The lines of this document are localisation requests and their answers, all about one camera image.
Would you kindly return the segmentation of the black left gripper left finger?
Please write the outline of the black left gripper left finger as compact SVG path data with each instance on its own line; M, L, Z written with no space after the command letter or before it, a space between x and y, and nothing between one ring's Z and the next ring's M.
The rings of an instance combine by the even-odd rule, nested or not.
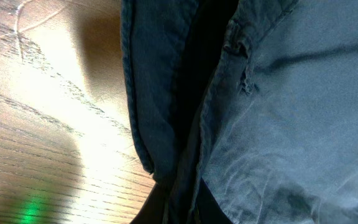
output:
M167 202L167 192L155 184L142 208L130 224L162 224Z

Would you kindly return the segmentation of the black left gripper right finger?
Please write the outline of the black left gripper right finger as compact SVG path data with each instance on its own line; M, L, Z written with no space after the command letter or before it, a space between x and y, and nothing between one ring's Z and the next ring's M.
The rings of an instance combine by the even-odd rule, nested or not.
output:
M200 188L195 207L196 224L232 224L232 221L224 214L204 180L200 182Z

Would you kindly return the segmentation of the dark blue denim shorts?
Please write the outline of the dark blue denim shorts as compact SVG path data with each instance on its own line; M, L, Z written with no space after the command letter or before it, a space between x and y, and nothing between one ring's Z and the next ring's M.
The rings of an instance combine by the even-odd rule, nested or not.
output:
M195 223L358 223L358 0L123 1L132 137Z

